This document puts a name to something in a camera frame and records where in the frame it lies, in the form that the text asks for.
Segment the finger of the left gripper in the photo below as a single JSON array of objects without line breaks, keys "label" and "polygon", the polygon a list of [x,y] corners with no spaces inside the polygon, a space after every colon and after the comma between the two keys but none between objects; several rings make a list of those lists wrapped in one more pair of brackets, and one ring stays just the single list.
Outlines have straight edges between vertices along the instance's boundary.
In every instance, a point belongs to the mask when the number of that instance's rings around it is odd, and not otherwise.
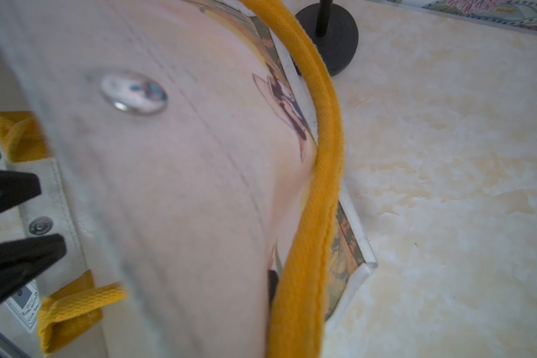
[{"label": "finger of the left gripper", "polygon": [[60,234],[0,243],[0,304],[67,253]]},{"label": "finger of the left gripper", "polygon": [[40,180],[35,174],[0,170],[0,213],[41,194]]}]

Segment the white canvas pouch yellow handles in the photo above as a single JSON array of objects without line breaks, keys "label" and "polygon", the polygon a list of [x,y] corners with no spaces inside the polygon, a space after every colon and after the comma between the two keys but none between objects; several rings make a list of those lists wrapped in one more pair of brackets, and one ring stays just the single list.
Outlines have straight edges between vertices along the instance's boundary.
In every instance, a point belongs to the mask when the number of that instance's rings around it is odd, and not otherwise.
[{"label": "white canvas pouch yellow handles", "polygon": [[0,170],[60,234],[28,357],[320,357],[377,262],[331,76],[290,1],[0,1]]}]

